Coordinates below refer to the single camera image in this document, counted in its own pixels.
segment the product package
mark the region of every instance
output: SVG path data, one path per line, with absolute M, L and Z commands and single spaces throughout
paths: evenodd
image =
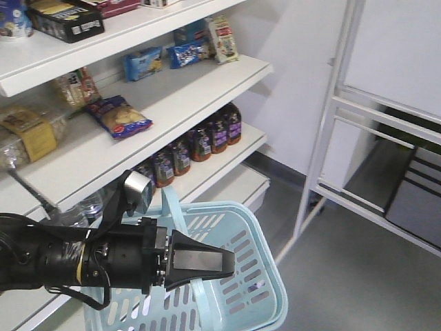
M 97 10 L 103 18 L 113 17 L 136 9 L 140 5 L 139 0 L 75 0 L 82 7 Z
M 66 43 L 104 32 L 101 13 L 62 0 L 39 0 L 28 6 L 35 29 Z
M 25 11 L 24 0 L 0 1 L 1 41 L 15 41 L 32 35 L 32 24 Z
M 44 157 L 57 147 L 66 128 L 64 114 L 48 104 L 0 110 L 0 168 L 18 168 Z
M 239 60 L 236 42 L 227 17 L 224 15 L 207 19 L 208 31 L 213 48 L 216 51 L 216 60 L 222 64 Z
M 185 45 L 193 41 L 203 40 L 207 35 L 207 22 L 204 19 L 192 22 L 173 31 L 175 46 Z
M 62 99 L 72 108 L 70 117 L 82 111 L 85 105 L 101 99 L 95 82 L 85 67 L 54 79 L 54 85 Z
M 149 128 L 153 122 L 135 110 L 121 96 L 100 99 L 86 105 L 84 110 L 105 128 L 114 139 L 130 137 Z
M 170 47 L 167 51 L 171 60 L 171 69 L 182 68 L 209 57 L 208 42 L 206 40 L 198 40 L 186 43 L 185 45 Z
M 147 7 L 165 8 L 180 0 L 141 0 L 141 3 Z
M 133 52 L 124 57 L 125 78 L 127 81 L 138 81 L 161 71 L 162 47 L 150 47 L 145 50 Z

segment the snack bag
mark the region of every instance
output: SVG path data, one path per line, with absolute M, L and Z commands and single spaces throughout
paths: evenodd
M 101 99 L 95 82 L 86 68 L 69 72 L 54 79 L 54 85 L 62 99 L 66 100 L 74 110 L 70 117 L 81 111 L 85 105 Z
M 121 96 L 100 99 L 86 105 L 84 110 L 91 114 L 114 139 L 130 137 L 149 128 L 153 122 L 135 110 Z
M 224 15 L 207 19 L 208 30 L 216 51 L 216 60 L 222 64 L 239 60 L 232 27 Z
M 167 51 L 172 60 L 170 69 L 182 68 L 209 57 L 206 40 L 198 40 L 186 43 L 185 45 L 170 47 Z
M 15 41 L 33 34 L 25 12 L 24 0 L 0 1 L 0 41 Z
M 161 71 L 162 47 L 150 47 L 145 50 L 128 54 L 124 57 L 125 78 L 127 81 L 138 81 Z

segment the snack box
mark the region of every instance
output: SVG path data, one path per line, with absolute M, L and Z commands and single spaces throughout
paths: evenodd
M 141 0 L 75 0 L 75 3 L 79 6 L 98 10 L 106 19 L 136 9 L 141 4 Z
M 153 8 L 165 8 L 180 0 L 141 0 L 141 4 Z
M 161 53 L 162 47 L 150 47 L 126 55 L 123 59 L 126 80 L 138 81 L 161 71 Z
M 101 13 L 61 0 L 40 0 L 28 6 L 35 29 L 66 43 L 74 43 L 104 32 Z
M 0 109 L 0 169 L 18 168 L 36 161 L 55 149 L 66 135 L 65 115 L 46 103 L 41 104 L 44 106 L 25 101 Z M 11 126 L 17 129 L 16 133 L 10 130 Z

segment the cardboard box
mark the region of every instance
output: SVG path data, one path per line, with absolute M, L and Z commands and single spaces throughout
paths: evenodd
M 28 6 L 35 29 L 66 43 L 104 32 L 101 13 L 61 0 L 40 0 Z
M 384 217 L 441 248 L 441 155 L 417 148 Z
M 136 9 L 141 0 L 75 0 L 79 6 L 97 10 L 106 19 Z

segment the white shelf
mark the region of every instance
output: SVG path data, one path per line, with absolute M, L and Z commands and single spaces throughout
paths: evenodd
M 268 177 L 240 164 L 226 174 L 222 181 L 202 193 L 195 202 L 236 201 L 255 212 L 263 202 L 268 187 Z
M 38 290 L 12 290 L 0 296 L 0 321 L 2 330 L 14 330 L 38 311 L 41 306 L 54 300 L 55 295 L 44 288 Z
M 105 19 L 104 33 L 76 43 L 39 31 L 27 40 L 3 43 L 0 57 L 7 61 L 0 63 L 0 93 L 11 97 L 240 2 L 184 0 L 162 10 L 139 6 Z
M 5 172 L 0 174 L 0 185 L 0 212 L 28 215 L 40 206 L 37 199 Z
M 220 153 L 213 154 L 204 162 L 192 162 L 187 174 L 175 177 L 173 189 L 176 191 L 182 203 L 190 203 L 204 191 L 222 179 L 233 170 L 240 162 L 245 160 L 252 152 L 266 142 L 267 136 L 264 132 L 257 130 L 245 123 L 242 125 L 242 139 L 235 145 Z M 152 205 L 161 204 L 161 191 L 157 190 Z
M 270 72 L 269 63 L 243 55 L 240 61 L 221 66 L 214 60 L 205 60 L 178 70 L 164 70 L 138 82 L 113 83 L 101 90 L 102 95 L 123 95 L 153 120 L 151 128 L 115 141 L 88 114 L 82 114 L 69 122 L 70 132 L 54 152 L 20 169 L 19 174 L 49 201 L 66 210 Z

